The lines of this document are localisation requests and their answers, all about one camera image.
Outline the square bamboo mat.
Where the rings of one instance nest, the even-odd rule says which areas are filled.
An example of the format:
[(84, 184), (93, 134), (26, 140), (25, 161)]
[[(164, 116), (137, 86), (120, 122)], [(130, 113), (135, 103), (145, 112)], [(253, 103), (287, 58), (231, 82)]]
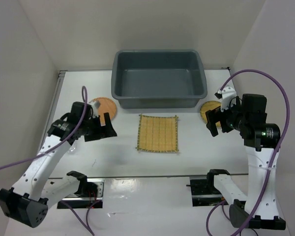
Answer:
[(155, 117), (140, 114), (137, 151), (178, 153), (178, 116)]

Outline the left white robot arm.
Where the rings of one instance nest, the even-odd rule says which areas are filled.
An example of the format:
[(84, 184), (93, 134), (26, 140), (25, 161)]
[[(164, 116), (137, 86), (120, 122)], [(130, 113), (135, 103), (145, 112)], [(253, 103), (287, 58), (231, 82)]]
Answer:
[(101, 124), (99, 107), (98, 100), (89, 104), (74, 102), (69, 113), (51, 124), (39, 158), (10, 189), (0, 190), (0, 207), (5, 216), (36, 228), (49, 208), (68, 195), (96, 193), (97, 186), (80, 172), (70, 171), (58, 181), (51, 181), (50, 175), (80, 137), (90, 142), (117, 136), (109, 113), (104, 113), (105, 124)]

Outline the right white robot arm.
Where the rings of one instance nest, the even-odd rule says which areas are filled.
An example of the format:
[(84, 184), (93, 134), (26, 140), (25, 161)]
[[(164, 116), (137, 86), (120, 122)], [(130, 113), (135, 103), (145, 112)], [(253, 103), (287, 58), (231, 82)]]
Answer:
[(217, 92), (222, 101), (214, 110), (206, 112), (207, 128), (217, 136), (216, 123), (222, 132), (237, 130), (244, 140), (248, 157), (248, 194), (243, 194), (226, 170), (210, 170), (206, 189), (222, 194), (229, 204), (229, 218), (235, 228), (285, 230), (286, 221), (279, 216), (275, 174), (279, 152), (275, 150), (280, 140), (279, 127), (266, 122), (267, 99), (263, 95), (236, 92)]

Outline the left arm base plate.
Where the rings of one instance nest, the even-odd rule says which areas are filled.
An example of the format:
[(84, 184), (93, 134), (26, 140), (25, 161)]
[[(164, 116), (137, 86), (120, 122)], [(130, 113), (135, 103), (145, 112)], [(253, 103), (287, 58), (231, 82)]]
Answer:
[(91, 190), (87, 190), (81, 196), (70, 194), (57, 203), (57, 209), (68, 209), (68, 204), (73, 209), (87, 209), (102, 208), (104, 196), (104, 183), (103, 178), (89, 178), (88, 182), (91, 185)]

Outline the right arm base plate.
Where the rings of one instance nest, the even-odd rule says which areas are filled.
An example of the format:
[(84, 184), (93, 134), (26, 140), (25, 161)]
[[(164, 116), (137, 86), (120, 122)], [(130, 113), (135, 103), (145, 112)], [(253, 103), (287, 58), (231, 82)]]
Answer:
[(190, 183), (186, 186), (191, 191), (193, 207), (215, 206), (224, 200), (218, 190), (210, 187), (205, 176), (190, 177)]

